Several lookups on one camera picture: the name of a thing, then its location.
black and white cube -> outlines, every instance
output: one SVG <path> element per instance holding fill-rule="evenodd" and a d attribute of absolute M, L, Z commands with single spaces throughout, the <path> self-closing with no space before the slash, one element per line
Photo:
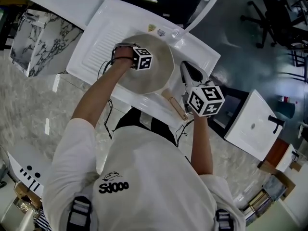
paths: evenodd
<path fill-rule="evenodd" d="M 199 116 L 217 114 L 224 102 L 219 86 L 194 87 L 188 97 L 189 106 Z"/>
<path fill-rule="evenodd" d="M 146 48 L 133 47 L 135 70 L 146 70 L 151 68 L 153 55 Z"/>

wrist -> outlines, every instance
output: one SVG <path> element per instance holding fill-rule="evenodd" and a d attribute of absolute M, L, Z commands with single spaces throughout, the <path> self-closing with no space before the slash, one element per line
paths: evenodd
<path fill-rule="evenodd" d="M 195 121 L 206 121 L 207 122 L 207 116 L 199 116 L 195 111 L 193 111 L 193 118 Z"/>
<path fill-rule="evenodd" d="M 129 68 L 132 66 L 133 61 L 131 59 L 127 59 L 127 58 L 120 58 L 120 59 L 116 59 L 115 63 L 118 65 L 121 65 L 123 67 Z"/>

box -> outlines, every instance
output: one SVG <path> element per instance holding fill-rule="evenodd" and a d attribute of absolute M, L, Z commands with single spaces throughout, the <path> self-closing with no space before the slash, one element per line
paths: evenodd
<path fill-rule="evenodd" d="M 27 197 L 34 208 L 38 209 L 42 206 L 41 198 L 31 190 L 28 190 L 28 188 L 22 182 L 18 183 L 15 187 L 15 193 L 17 197 L 22 201 L 25 201 L 25 197 Z"/>
<path fill-rule="evenodd" d="M 219 86 L 194 87 L 188 97 L 189 106 L 199 116 L 217 114 L 224 102 Z"/>
<path fill-rule="evenodd" d="M 153 61 L 153 55 L 146 48 L 133 47 L 134 61 L 136 64 L 132 69 L 146 70 L 150 69 Z"/>

sink basin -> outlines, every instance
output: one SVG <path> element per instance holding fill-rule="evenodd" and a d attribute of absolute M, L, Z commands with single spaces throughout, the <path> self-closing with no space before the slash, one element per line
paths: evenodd
<path fill-rule="evenodd" d="M 172 37 L 175 29 L 180 30 L 177 25 L 147 10 L 120 0 L 105 0 L 77 44 L 67 71 L 92 85 L 103 62 L 111 59 L 115 44 L 148 33 L 170 46 L 175 68 L 168 80 L 169 89 L 184 107 L 181 95 L 185 86 L 180 78 L 180 63 L 183 60 L 194 62 L 210 76 L 220 55 L 190 33 L 175 40 Z M 135 94 L 118 84 L 112 96 L 173 128 L 184 123 L 171 104 L 158 93 Z"/>

printed logo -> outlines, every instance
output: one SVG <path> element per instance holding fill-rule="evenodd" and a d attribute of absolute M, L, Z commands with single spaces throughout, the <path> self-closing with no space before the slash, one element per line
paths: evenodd
<path fill-rule="evenodd" d="M 31 166 L 31 165 L 28 165 L 28 166 L 27 166 L 27 170 L 28 170 L 28 171 L 31 171 L 31 170 L 32 170 L 32 166 Z M 36 172 L 36 173 L 34 174 L 35 177 L 32 177 L 32 176 L 30 176 L 30 174 L 27 173 L 23 168 L 21 168 L 19 172 L 20 172 L 21 174 L 23 174 L 23 176 L 25 177 L 25 178 L 23 179 L 23 182 L 25 182 L 26 179 L 27 179 L 28 181 L 30 181 L 30 180 L 32 179 L 31 185 L 28 187 L 28 189 L 30 189 L 31 191 L 33 191 L 34 193 L 36 193 L 36 190 L 39 188 L 40 184 L 39 184 L 39 183 L 36 181 L 36 179 L 34 179 L 34 178 L 39 179 L 39 178 L 40 178 L 40 173 Z"/>
<path fill-rule="evenodd" d="M 155 26 L 155 25 L 149 24 L 149 26 L 148 26 L 148 32 L 152 32 L 152 31 L 154 31 L 155 29 L 156 29 L 156 26 Z"/>
<path fill-rule="evenodd" d="M 107 186 L 106 183 L 100 185 L 100 189 L 99 192 L 101 194 L 104 193 L 116 193 L 118 191 L 122 191 L 124 189 L 128 189 L 129 188 L 129 184 L 128 182 L 114 182 L 114 183 L 109 183 L 109 186 Z"/>
<path fill-rule="evenodd" d="M 122 177 L 122 176 L 119 173 L 114 171 L 114 172 L 106 174 L 103 180 L 108 181 L 108 180 L 111 180 L 113 177 Z"/>
<path fill-rule="evenodd" d="M 166 32 L 163 31 L 163 30 L 161 30 L 161 29 L 159 29 L 159 30 L 157 31 L 157 34 L 158 34 L 160 37 L 164 36 L 165 33 L 166 33 Z"/>
<path fill-rule="evenodd" d="M 108 173 L 105 175 L 105 177 L 102 179 L 104 181 L 112 181 L 114 180 L 114 177 L 122 177 L 119 173 L 113 171 L 111 173 Z M 124 189 L 128 189 L 129 188 L 129 184 L 128 182 L 114 182 L 111 183 L 109 182 L 101 184 L 99 186 L 99 193 L 104 194 L 104 193 L 116 193 L 118 191 L 122 191 Z"/>

